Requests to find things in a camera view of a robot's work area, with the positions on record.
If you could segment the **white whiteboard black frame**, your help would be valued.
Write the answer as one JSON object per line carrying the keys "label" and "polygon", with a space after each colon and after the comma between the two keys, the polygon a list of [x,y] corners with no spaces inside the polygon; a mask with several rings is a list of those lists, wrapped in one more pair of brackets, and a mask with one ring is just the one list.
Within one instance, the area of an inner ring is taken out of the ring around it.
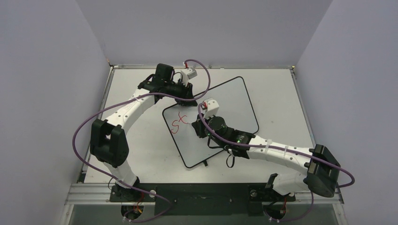
{"label": "white whiteboard black frame", "polygon": [[[197,103],[206,102],[210,108],[218,106],[215,115],[226,122],[226,126],[255,134],[259,131],[249,93],[242,77],[237,76],[212,87]],[[163,110],[162,116],[172,136],[173,142],[187,168],[193,168],[214,155],[221,149],[207,146],[208,136],[199,138],[192,123],[197,120],[196,106],[183,107],[174,104]]]}

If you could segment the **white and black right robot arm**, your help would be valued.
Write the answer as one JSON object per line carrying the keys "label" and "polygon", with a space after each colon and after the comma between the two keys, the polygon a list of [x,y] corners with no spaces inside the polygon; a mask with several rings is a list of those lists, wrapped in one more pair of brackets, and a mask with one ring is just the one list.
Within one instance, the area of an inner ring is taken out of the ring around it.
{"label": "white and black right robot arm", "polygon": [[270,200],[304,190],[326,198],[334,196],[340,164],[324,145],[300,148],[272,142],[228,127],[219,116],[213,116],[205,123],[197,119],[192,127],[198,138],[214,141],[216,148],[222,148],[234,157],[264,160],[295,170],[289,175],[270,175],[264,188]]}

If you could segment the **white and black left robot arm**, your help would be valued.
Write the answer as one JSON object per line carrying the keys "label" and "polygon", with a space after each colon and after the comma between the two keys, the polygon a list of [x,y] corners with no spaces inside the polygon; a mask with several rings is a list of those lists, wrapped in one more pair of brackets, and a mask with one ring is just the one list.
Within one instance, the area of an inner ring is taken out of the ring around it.
{"label": "white and black left robot arm", "polygon": [[189,82],[197,76],[196,70],[186,67],[179,74],[179,79],[174,81],[174,68],[159,63],[155,73],[138,85],[128,104],[104,120],[96,119],[92,123],[90,153],[116,177],[115,194],[129,202],[138,201],[143,193],[138,187],[139,177],[127,162],[130,151],[126,138],[128,130],[147,109],[163,98],[163,94],[176,97],[179,105],[197,106],[192,93],[193,85]]}

